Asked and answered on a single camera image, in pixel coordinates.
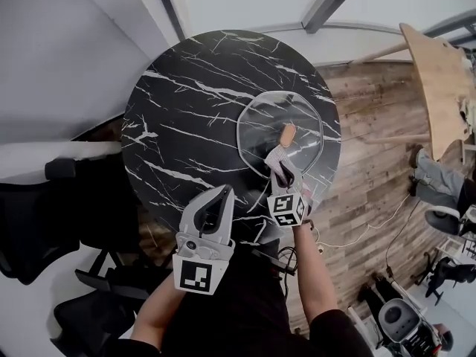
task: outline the white cube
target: white cube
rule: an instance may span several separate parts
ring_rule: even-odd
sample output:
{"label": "white cube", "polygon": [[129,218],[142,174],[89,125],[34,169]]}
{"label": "white cube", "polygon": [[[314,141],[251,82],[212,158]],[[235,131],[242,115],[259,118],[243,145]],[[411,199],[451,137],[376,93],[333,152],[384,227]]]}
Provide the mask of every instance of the white cube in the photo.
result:
{"label": "white cube", "polygon": [[268,197],[268,209],[279,227],[296,226],[303,223],[306,205],[299,193]]}

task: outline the wooden floor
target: wooden floor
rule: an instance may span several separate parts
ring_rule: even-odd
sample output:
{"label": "wooden floor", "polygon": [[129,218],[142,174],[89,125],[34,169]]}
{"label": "wooden floor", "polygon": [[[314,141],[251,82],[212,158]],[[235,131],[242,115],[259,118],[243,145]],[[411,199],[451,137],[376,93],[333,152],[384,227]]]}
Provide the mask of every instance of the wooden floor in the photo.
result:
{"label": "wooden floor", "polygon": [[[337,104],[342,151],[334,183],[312,219],[320,231],[320,241],[344,245],[355,241],[367,229],[367,223],[377,226],[389,219],[408,194],[410,147],[368,145],[364,139],[421,134],[428,131],[428,124],[412,64],[375,62],[318,70]],[[460,157],[460,145],[454,143],[442,163],[467,174],[474,162],[471,160],[463,168]],[[357,304],[358,290],[373,271],[385,272],[385,252],[417,202],[418,199],[408,197],[394,219],[378,230],[371,228],[355,245],[324,246],[323,256],[341,309]],[[388,252],[396,280],[405,288],[411,285],[410,275],[423,266],[423,253],[445,239],[426,225],[424,208],[425,204],[420,202]],[[288,244],[292,244],[289,237],[282,240],[282,245]],[[307,334],[296,277],[289,278],[289,289],[291,328],[300,328],[301,334]],[[365,305],[356,309],[360,315],[369,313]]]}

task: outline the wooden desk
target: wooden desk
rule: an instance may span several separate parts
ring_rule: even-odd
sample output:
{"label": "wooden desk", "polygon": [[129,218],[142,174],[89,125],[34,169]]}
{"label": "wooden desk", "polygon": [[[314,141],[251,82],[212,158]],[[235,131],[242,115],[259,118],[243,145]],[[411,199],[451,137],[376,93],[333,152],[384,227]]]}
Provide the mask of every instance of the wooden desk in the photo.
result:
{"label": "wooden desk", "polygon": [[460,116],[460,102],[476,100],[476,89],[470,70],[465,66],[463,49],[455,49],[445,39],[432,39],[400,24],[405,43],[370,54],[350,64],[366,62],[388,54],[410,50],[416,72],[422,84],[428,114],[429,134],[395,136],[370,139],[375,143],[422,143],[431,142],[431,153],[439,160],[455,140],[469,137],[466,122]]}

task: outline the marble tabletop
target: marble tabletop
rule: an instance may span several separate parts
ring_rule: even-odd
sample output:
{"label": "marble tabletop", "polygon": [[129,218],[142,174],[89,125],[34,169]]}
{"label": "marble tabletop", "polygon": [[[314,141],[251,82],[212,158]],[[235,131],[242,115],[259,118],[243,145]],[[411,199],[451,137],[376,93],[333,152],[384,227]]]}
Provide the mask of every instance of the marble tabletop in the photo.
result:
{"label": "marble tabletop", "polygon": [[232,237],[256,242],[277,234],[266,204],[271,184],[245,164],[237,149],[238,117],[266,91],[299,94],[321,117],[322,133],[298,126],[295,138],[323,138],[321,156],[303,177],[313,199],[324,198],[341,150],[338,113],[326,83],[283,42],[246,30],[217,30],[186,39],[159,56],[126,107],[126,171],[159,223],[177,231],[191,199],[230,184],[236,195]]}

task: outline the brown oval object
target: brown oval object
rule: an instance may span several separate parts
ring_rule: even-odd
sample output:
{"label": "brown oval object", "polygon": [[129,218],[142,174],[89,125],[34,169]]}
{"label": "brown oval object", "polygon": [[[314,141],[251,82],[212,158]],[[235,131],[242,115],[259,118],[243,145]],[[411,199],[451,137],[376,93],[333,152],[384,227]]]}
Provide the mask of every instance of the brown oval object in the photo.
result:
{"label": "brown oval object", "polygon": [[292,139],[295,138],[296,127],[294,124],[286,124],[283,132],[281,133],[280,144],[282,147],[287,148],[291,145]]}

